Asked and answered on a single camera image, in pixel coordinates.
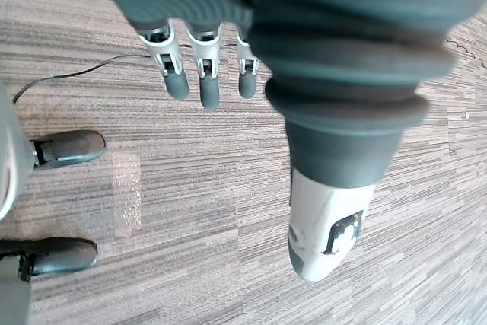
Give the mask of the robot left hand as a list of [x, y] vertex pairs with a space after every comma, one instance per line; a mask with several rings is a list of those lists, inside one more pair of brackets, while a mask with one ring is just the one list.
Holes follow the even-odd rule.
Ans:
[[304, 280], [353, 248], [403, 133], [425, 118], [418, 84], [447, 75], [447, 33], [485, 0], [114, 0], [141, 33], [171, 18], [194, 36], [235, 24], [272, 72], [266, 97], [290, 151], [288, 251]]

